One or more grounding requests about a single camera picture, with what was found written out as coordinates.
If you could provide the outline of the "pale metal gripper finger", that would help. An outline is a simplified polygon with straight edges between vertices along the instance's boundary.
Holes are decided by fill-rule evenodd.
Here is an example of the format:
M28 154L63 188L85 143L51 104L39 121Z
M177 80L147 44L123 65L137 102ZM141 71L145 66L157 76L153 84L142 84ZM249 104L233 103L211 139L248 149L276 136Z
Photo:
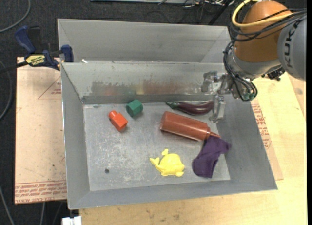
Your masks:
M217 71L210 71L203 74L202 93L217 93L219 90L219 77Z
M219 120L223 119L225 115L225 108L226 101L224 99L224 96L219 94L215 95L213 113L210 116L210 121L216 123Z

